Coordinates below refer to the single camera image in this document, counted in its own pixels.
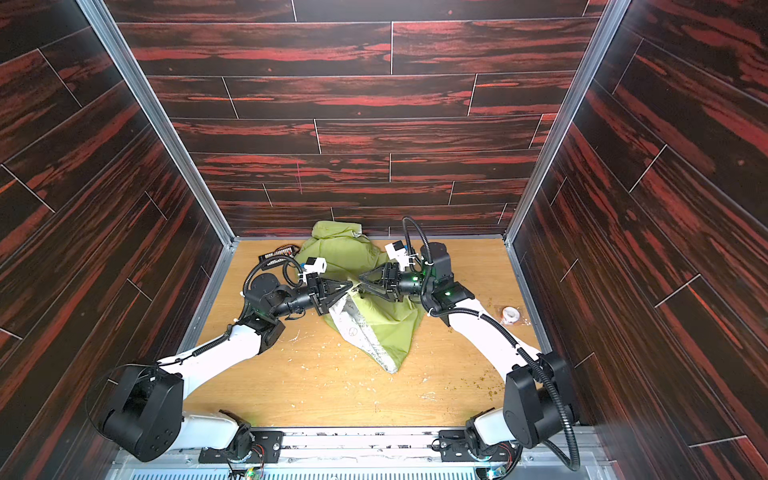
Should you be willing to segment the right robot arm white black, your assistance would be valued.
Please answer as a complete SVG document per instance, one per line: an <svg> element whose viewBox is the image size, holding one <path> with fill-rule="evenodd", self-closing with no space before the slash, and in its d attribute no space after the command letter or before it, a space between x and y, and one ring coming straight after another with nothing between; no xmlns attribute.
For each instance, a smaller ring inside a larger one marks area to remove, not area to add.
<svg viewBox="0 0 768 480"><path fill-rule="evenodd" d="M459 445L480 461L505 453L505 466L486 470L482 478L506 478L523 451L539 445L569 470L580 469L574 430L579 412L570 368L561 357L543 354L515 337L452 274L434 266L412 272L390 262L360 275L359 280L362 292L384 300L418 300L429 316L466 338L502 377L502 406L471 417Z"/></svg>

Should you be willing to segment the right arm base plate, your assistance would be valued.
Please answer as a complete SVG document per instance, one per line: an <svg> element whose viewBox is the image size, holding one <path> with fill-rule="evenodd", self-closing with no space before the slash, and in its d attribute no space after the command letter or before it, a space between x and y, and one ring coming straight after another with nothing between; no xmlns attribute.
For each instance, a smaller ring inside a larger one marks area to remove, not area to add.
<svg viewBox="0 0 768 480"><path fill-rule="evenodd" d="M509 441L488 445L467 429L439 430L430 448L443 462L509 462L517 450Z"/></svg>

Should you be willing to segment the green jacket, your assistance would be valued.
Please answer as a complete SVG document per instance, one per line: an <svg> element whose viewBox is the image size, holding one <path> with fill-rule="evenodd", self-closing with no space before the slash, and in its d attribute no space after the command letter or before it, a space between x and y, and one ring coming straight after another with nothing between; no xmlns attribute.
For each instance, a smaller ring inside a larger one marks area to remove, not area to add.
<svg viewBox="0 0 768 480"><path fill-rule="evenodd" d="M323 316L325 322L384 371L397 373L410 352L425 311L409 299L389 302L360 296L358 276L386 263L384 250L363 234L360 224L319 221L296 260L303 263L308 257L326 259L326 278L354 283L344 302L338 302Z"/></svg>

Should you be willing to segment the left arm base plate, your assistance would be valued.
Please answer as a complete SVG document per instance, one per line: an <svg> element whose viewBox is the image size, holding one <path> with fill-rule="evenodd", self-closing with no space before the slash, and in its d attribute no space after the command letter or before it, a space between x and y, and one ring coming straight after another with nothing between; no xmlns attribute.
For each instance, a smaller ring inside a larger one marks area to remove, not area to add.
<svg viewBox="0 0 768 480"><path fill-rule="evenodd" d="M251 429L249 433L240 432L224 449L203 449L198 462L201 464L277 463L284 436L284 432L279 430Z"/></svg>

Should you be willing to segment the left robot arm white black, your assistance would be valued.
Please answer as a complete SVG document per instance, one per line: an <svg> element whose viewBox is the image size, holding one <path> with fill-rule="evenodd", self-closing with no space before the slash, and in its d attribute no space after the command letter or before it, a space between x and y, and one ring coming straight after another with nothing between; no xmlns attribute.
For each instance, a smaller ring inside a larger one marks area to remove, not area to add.
<svg viewBox="0 0 768 480"><path fill-rule="evenodd" d="M214 449L247 459L253 437L246 420L225 410L189 413L185 400L209 380L271 348L286 320L309 309L329 313L352 286L318 273L304 275L298 286L283 284L271 273L249 276L240 317L223 334L152 364L118 366L118 384L105 405L90 414L92 426L142 462L184 449Z"/></svg>

